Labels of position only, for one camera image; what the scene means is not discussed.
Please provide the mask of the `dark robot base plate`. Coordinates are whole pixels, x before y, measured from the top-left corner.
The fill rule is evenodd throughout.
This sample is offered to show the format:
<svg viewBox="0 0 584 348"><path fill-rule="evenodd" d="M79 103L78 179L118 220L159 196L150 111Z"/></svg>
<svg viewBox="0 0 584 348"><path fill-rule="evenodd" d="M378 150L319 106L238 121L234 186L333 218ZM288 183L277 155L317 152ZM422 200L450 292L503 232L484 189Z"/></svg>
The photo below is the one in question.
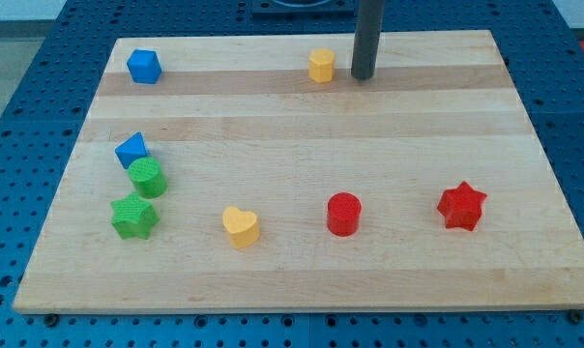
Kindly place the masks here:
<svg viewBox="0 0 584 348"><path fill-rule="evenodd" d="M291 15L353 15L356 0L252 0L254 18Z"/></svg>

